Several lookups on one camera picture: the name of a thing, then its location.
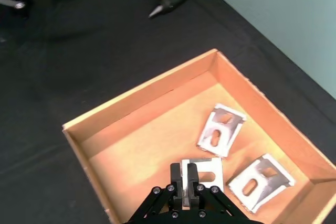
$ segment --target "light blue wall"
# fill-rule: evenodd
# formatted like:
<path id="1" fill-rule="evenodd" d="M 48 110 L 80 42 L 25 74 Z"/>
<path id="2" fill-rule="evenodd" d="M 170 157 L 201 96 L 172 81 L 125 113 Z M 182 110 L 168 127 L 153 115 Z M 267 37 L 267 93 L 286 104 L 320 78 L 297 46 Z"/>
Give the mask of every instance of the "light blue wall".
<path id="1" fill-rule="evenodd" d="M 336 0 L 225 0 L 336 98 Z"/>

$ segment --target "screw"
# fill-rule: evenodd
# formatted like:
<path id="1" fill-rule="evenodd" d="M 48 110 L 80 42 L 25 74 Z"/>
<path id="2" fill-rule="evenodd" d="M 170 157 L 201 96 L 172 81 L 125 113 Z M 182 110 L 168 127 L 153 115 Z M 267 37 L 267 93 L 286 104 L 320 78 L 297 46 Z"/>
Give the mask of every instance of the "screw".
<path id="1" fill-rule="evenodd" d="M 16 9 L 22 9 L 23 7 L 25 7 L 25 4 L 22 3 L 22 2 L 19 2 L 19 3 L 15 4 Z"/>
<path id="2" fill-rule="evenodd" d="M 213 193 L 217 193 L 219 191 L 218 187 L 217 186 L 214 186 L 213 188 L 211 188 L 211 191 Z"/>
<path id="3" fill-rule="evenodd" d="M 197 191 L 203 191 L 204 190 L 203 185 L 198 185 L 196 188 L 197 188 Z"/>
<path id="4" fill-rule="evenodd" d="M 175 187 L 173 185 L 168 185 L 167 186 L 168 191 L 173 191 Z"/>
<path id="5" fill-rule="evenodd" d="M 159 192 L 161 192 L 161 189 L 159 187 L 155 187 L 153 189 L 153 193 L 158 194 Z"/>
<path id="6" fill-rule="evenodd" d="M 174 219 L 176 219 L 178 216 L 179 216 L 179 213 L 178 213 L 178 212 L 172 212 L 172 217 L 173 217 Z"/>
<path id="7" fill-rule="evenodd" d="M 201 218 L 204 218 L 206 216 L 206 212 L 205 211 L 199 211 L 198 216 L 200 216 Z"/>

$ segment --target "open cardboard box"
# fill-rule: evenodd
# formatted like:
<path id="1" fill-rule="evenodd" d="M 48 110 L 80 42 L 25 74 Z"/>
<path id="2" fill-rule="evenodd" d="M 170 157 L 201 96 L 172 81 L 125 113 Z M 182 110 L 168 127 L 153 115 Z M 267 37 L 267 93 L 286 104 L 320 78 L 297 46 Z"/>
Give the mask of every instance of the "open cardboard box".
<path id="1" fill-rule="evenodd" d="M 248 118 L 223 160 L 225 194 L 263 223 L 322 223 L 336 203 L 335 166 L 215 49 L 64 125 L 111 222 L 128 221 L 152 187 L 165 187 L 171 163 L 213 157 L 196 142 L 216 103 Z M 253 215 L 227 182 L 265 153 L 297 183 Z"/>

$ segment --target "cardboard box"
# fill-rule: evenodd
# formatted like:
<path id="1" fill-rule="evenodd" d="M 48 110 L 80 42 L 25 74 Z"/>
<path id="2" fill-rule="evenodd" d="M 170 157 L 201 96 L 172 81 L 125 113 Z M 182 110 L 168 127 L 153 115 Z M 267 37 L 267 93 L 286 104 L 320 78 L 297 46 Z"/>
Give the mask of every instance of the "cardboard box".
<path id="1" fill-rule="evenodd" d="M 152 187 L 165 187 L 171 163 L 213 157 L 196 142 L 216 103 L 248 117 L 223 160 L 225 194 L 263 223 L 322 223 L 336 203 L 335 166 L 215 49 L 64 125 L 111 222 L 128 221 Z M 297 183 L 253 215 L 227 182 L 265 153 Z"/>

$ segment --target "black cloth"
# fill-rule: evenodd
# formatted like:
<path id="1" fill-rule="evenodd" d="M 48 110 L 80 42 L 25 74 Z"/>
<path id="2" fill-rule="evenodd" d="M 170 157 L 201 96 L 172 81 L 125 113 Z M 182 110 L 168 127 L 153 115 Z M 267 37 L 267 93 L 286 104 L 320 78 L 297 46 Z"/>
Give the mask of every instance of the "black cloth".
<path id="1" fill-rule="evenodd" d="M 108 223 L 61 125 L 212 48 L 336 161 L 336 101 L 251 24 L 222 0 L 149 20 L 156 1 L 0 7 L 1 223 Z"/>

